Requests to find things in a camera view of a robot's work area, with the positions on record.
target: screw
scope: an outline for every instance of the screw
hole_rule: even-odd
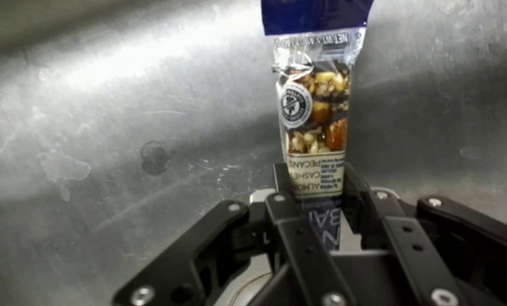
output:
[[[149,302],[153,302],[154,298],[154,291],[153,288],[149,286],[142,286],[142,288],[137,288],[132,297],[130,297],[130,303],[134,306],[146,306]]]
[[[435,303],[435,306],[457,306],[459,300],[455,298],[455,295],[452,295],[447,290],[433,290],[433,293],[430,295],[430,300]]]
[[[387,193],[375,193],[377,200],[387,200]]]
[[[239,206],[236,203],[227,206],[229,212],[239,212]]]
[[[442,201],[438,201],[437,198],[428,198],[426,203],[428,203],[432,208],[438,208],[438,206],[442,206]]]
[[[285,198],[284,198],[282,195],[277,195],[277,196],[273,196],[273,201],[275,201],[275,203],[284,203]]]
[[[345,306],[345,300],[336,293],[328,293],[323,297],[323,306]]]

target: round logo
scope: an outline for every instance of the round logo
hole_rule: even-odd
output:
[[[302,86],[289,82],[282,89],[280,108],[284,127],[295,130],[302,127],[311,115],[311,96]]]

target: scratched metal surface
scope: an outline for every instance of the scratched metal surface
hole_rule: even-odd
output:
[[[270,188],[255,0],[0,2],[0,305],[107,305],[219,200]],[[507,2],[379,2],[348,161],[507,223]]]

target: blue label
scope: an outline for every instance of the blue label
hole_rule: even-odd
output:
[[[261,0],[267,36],[365,28],[372,0]]]

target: trail mix bag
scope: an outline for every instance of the trail mix bag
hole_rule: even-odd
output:
[[[372,0],[261,0],[282,152],[297,200],[341,195],[350,72]]]

